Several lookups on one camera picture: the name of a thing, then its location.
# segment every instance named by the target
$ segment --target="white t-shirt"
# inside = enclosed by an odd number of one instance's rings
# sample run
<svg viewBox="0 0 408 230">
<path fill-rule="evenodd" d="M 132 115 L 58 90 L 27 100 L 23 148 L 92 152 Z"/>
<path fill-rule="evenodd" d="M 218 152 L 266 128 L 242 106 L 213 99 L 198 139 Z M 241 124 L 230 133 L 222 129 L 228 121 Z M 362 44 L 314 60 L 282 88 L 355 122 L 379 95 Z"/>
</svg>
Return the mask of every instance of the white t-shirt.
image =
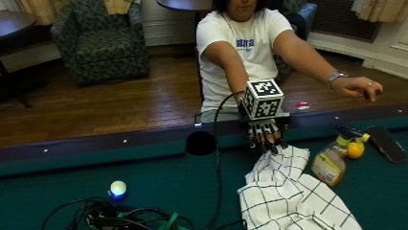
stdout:
<svg viewBox="0 0 408 230">
<path fill-rule="evenodd" d="M 273 79 L 278 75 L 273 59 L 272 44 L 277 36 L 291 30 L 286 17 L 269 9 L 256 12 L 253 18 L 236 22 L 228 14 L 213 11 L 201 21 L 197 29 L 201 73 L 204 78 L 202 112 L 217 109 L 221 102 L 232 95 L 226 74 L 202 53 L 216 41 L 228 41 L 237 49 L 252 81 Z M 232 98 L 224 107 L 237 107 Z"/>
</svg>

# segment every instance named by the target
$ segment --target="pool table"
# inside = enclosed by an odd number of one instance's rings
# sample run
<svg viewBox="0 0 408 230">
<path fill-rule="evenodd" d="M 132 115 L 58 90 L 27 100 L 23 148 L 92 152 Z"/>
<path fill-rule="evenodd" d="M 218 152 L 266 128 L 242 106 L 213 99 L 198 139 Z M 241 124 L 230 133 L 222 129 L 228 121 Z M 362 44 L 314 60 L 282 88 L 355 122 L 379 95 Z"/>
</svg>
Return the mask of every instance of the pool table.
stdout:
<svg viewBox="0 0 408 230">
<path fill-rule="evenodd" d="M 338 135 L 335 125 L 361 130 L 382 125 L 408 149 L 408 104 L 302 112 L 291 115 L 289 124 L 289 144 L 311 152 L 305 173 L 311 173 L 314 156 Z M 177 212 L 196 229 L 205 229 L 218 200 L 216 153 L 198 156 L 185 148 L 192 133 L 213 130 L 213 124 L 192 124 L 0 148 L 2 229 L 42 229 L 59 205 L 93 196 L 109 198 L 115 180 L 128 185 L 117 204 Z M 217 130 L 222 199 L 214 227 L 241 219 L 237 190 L 261 157 L 246 145 L 241 122 L 218 123 Z M 346 159 L 346 165 L 333 190 L 362 228 L 408 229 L 408 162 L 391 163 L 369 141 L 363 157 Z M 75 207 L 60 210 L 47 229 L 66 229 L 75 211 Z"/>
</svg>

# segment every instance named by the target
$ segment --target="fiducial marker cube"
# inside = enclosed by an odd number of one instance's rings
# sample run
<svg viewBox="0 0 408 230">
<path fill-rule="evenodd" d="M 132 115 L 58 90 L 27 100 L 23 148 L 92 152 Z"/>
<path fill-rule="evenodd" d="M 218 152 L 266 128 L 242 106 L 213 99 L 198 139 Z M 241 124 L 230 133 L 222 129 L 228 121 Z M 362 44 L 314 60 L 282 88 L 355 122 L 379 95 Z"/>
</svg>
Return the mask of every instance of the fiducial marker cube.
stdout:
<svg viewBox="0 0 408 230">
<path fill-rule="evenodd" d="M 250 80 L 246 83 L 244 106 L 252 120 L 278 117 L 283 99 L 274 80 Z"/>
</svg>

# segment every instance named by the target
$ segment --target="wristwatch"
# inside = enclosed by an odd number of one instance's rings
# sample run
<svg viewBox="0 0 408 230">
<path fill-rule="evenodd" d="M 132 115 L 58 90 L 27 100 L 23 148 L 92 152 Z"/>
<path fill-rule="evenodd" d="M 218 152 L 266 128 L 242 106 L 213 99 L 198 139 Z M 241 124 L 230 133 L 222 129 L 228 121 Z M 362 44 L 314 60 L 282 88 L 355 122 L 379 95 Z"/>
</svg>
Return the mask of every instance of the wristwatch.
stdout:
<svg viewBox="0 0 408 230">
<path fill-rule="evenodd" d="M 329 88 L 333 89 L 331 83 L 337 78 L 347 78 L 347 77 L 350 77 L 350 74 L 347 72 L 342 70 L 334 71 L 334 73 L 330 75 L 330 78 L 329 78 Z"/>
</svg>

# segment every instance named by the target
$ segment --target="white ball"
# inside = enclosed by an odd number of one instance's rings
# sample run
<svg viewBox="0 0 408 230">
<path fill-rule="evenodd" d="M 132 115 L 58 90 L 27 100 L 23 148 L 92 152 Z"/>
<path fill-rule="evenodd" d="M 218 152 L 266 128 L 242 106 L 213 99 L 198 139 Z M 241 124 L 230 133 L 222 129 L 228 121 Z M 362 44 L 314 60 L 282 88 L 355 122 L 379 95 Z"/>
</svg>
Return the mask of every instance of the white ball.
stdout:
<svg viewBox="0 0 408 230">
<path fill-rule="evenodd" d="M 111 191 L 115 195 L 120 196 L 127 193 L 127 184 L 121 180 L 113 181 L 111 184 Z"/>
</svg>

